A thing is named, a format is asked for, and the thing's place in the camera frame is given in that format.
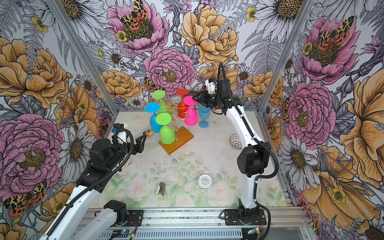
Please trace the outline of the light blue wine glass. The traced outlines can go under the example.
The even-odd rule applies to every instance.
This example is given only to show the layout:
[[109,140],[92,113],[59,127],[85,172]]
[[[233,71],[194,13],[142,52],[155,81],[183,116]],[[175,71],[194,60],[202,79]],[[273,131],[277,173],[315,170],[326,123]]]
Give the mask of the light blue wine glass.
[[209,122],[207,121],[207,119],[210,117],[210,113],[211,113],[211,109],[210,108],[207,108],[207,107],[205,107],[203,105],[199,106],[199,116],[202,119],[199,122],[199,127],[200,128],[205,129],[205,128],[207,128],[209,126]]

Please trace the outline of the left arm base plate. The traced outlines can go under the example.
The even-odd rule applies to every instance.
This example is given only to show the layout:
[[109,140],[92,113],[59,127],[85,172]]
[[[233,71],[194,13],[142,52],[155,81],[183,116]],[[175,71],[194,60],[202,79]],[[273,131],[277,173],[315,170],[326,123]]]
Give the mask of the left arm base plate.
[[125,214],[118,213],[117,219],[110,228],[128,228],[128,227],[141,227],[144,219],[143,210],[126,210]]

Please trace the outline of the magenta wine glass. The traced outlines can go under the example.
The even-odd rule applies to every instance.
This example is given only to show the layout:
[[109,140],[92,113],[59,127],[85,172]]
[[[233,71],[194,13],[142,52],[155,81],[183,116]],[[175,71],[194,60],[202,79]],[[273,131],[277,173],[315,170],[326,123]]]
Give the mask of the magenta wine glass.
[[193,99],[193,96],[185,97],[183,102],[188,107],[184,113],[185,124],[187,126],[195,126],[198,123],[198,114],[194,109],[197,102]]

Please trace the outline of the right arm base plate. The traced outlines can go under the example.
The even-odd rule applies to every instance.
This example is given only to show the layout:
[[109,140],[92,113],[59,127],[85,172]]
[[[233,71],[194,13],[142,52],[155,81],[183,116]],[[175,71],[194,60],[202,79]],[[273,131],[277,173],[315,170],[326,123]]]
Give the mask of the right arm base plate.
[[261,226],[267,224],[262,209],[225,209],[224,220],[227,226]]

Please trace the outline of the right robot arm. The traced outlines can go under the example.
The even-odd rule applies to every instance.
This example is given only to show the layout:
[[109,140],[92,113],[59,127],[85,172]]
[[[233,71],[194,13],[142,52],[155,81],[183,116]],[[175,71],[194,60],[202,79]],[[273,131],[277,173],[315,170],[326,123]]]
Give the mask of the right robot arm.
[[279,163],[270,143],[259,137],[246,116],[242,101],[233,96],[231,81],[226,76],[224,63],[218,67],[217,77],[206,81],[206,89],[193,100],[212,111],[219,109],[232,123],[243,147],[237,158],[244,175],[243,193],[236,210],[225,210],[226,225],[265,225],[268,210],[258,202],[260,181],[271,179],[279,171]]

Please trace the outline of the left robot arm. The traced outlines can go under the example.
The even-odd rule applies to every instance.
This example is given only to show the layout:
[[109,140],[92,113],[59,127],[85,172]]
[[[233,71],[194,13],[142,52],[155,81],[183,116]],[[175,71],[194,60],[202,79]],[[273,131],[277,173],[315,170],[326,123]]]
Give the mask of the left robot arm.
[[125,226],[130,221],[126,204],[111,200],[89,224],[75,233],[108,182],[132,155],[144,150],[146,133],[135,139],[122,124],[116,124],[113,133],[112,139],[102,138],[93,143],[86,169],[76,181],[68,201],[42,235],[43,240],[96,240],[109,227]]

